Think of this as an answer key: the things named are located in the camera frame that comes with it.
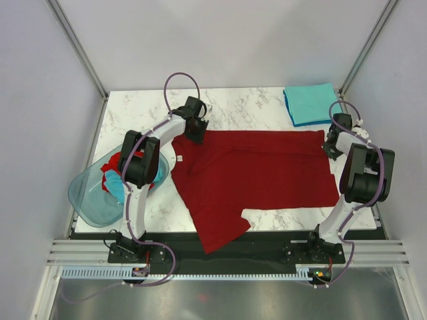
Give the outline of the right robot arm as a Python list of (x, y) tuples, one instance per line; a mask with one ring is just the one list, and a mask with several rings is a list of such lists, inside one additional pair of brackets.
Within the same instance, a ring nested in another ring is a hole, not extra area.
[(323, 149), (331, 159), (346, 156), (341, 174), (340, 198), (330, 215), (310, 231), (301, 243), (287, 242), (284, 258), (289, 264), (344, 263), (345, 234), (364, 208), (387, 199), (392, 182), (395, 152), (378, 148), (360, 125), (346, 113), (332, 116), (332, 124)]

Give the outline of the red t-shirt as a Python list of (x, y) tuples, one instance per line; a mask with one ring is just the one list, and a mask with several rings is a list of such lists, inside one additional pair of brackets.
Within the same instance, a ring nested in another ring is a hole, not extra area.
[(176, 137), (171, 177), (205, 253), (250, 228), (245, 209), (333, 207), (339, 195), (323, 142), (323, 131), (207, 131), (201, 145)]

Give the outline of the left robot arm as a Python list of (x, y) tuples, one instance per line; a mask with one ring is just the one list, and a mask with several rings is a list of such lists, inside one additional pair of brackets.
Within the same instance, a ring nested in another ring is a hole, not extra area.
[(158, 179), (160, 149), (180, 135), (202, 143), (210, 112), (201, 99), (188, 97), (183, 106), (171, 110), (147, 133), (128, 131), (121, 151), (101, 168), (102, 189), (123, 205), (121, 229), (109, 246), (109, 263), (148, 261), (145, 207), (148, 192), (154, 190), (154, 181)]

